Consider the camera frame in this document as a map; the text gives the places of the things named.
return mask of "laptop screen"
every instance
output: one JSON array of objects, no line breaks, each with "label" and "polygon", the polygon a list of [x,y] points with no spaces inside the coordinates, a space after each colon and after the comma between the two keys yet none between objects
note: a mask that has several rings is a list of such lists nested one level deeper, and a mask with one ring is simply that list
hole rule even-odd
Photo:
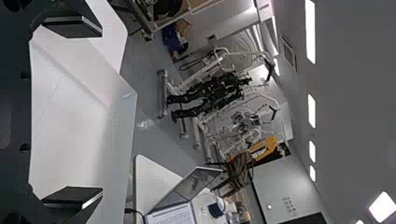
[{"label": "laptop screen", "polygon": [[192,173],[181,180],[172,191],[168,192],[167,195],[157,203],[153,211],[191,201],[221,173],[222,170],[218,169],[196,167]]}]

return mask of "ceiling light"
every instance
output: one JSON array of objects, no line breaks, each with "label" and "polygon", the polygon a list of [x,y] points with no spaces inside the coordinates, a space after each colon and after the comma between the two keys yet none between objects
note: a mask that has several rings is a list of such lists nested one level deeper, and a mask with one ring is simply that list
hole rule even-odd
[{"label": "ceiling light", "polygon": [[309,123],[311,124],[312,128],[316,128],[317,125],[317,103],[314,99],[314,97],[312,97],[312,95],[308,94],[308,119],[309,119]]},{"label": "ceiling light", "polygon": [[305,0],[306,57],[316,63],[315,3]]},{"label": "ceiling light", "polygon": [[309,175],[311,176],[312,181],[317,181],[317,172],[313,166],[309,167]]},{"label": "ceiling light", "polygon": [[279,65],[277,64],[277,59],[274,59],[274,63],[275,63],[275,72],[278,76],[280,76]]},{"label": "ceiling light", "polygon": [[317,148],[312,141],[309,141],[309,157],[312,162],[317,162]]},{"label": "ceiling light", "polygon": [[247,13],[249,13],[249,14],[253,14],[253,13],[257,13],[257,8],[256,7],[250,7],[250,8],[248,8],[247,10],[246,10],[246,12]]},{"label": "ceiling light", "polygon": [[259,29],[258,29],[257,25],[253,26],[253,32],[254,32],[254,35],[256,36],[257,42],[259,43],[260,51],[264,51],[264,48],[262,47],[262,39],[260,38]]},{"label": "ceiling light", "polygon": [[369,210],[375,220],[381,223],[396,211],[396,204],[390,196],[383,191],[369,207]]},{"label": "ceiling light", "polygon": [[[274,26],[274,32],[275,32],[275,39],[276,39],[276,43],[277,43],[277,29],[276,29],[276,20],[275,20],[275,16],[272,17],[272,22],[273,22],[273,26]],[[274,48],[275,52],[274,52],[274,56],[277,56],[279,54],[279,52],[277,51],[277,48]]]}]

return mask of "black robot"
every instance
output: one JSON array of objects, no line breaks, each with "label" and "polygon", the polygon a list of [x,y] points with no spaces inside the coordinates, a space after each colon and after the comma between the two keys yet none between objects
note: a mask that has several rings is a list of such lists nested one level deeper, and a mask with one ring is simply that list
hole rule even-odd
[{"label": "black robot", "polygon": [[202,113],[210,113],[214,110],[221,110],[234,100],[243,96],[242,87],[247,86],[252,81],[251,78],[239,79],[235,72],[226,73],[221,77],[212,77],[211,80],[199,83],[186,91],[183,95],[170,95],[167,103],[187,104],[197,99],[204,102],[190,109],[172,111],[172,120],[193,118]]}]

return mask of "yellow machine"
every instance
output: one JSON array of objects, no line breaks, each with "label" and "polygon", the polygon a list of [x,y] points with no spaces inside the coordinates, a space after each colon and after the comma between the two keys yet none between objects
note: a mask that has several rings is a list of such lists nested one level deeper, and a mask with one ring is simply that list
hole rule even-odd
[{"label": "yellow machine", "polygon": [[250,147],[247,151],[250,152],[251,156],[255,161],[260,161],[269,154],[273,153],[277,147],[277,139],[275,136],[266,138]]}]

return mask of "white desk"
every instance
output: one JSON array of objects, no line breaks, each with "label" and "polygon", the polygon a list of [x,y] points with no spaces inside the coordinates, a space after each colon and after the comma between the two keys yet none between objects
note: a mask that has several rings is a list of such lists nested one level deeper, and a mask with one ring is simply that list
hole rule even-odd
[{"label": "white desk", "polygon": [[[134,209],[144,215],[157,203],[161,197],[171,189],[181,176],[169,171],[148,158],[137,155],[134,158]],[[213,194],[200,194],[193,201],[194,212],[198,224],[226,224],[225,217],[214,219],[201,208],[206,207],[216,200]],[[135,223],[143,223],[141,216],[135,216]]]},{"label": "white desk", "polygon": [[131,164],[136,93],[119,75],[127,31],[107,0],[87,0],[104,37],[65,39],[39,27],[33,70],[29,182],[38,198],[65,186],[100,187],[89,220],[121,224]]}]

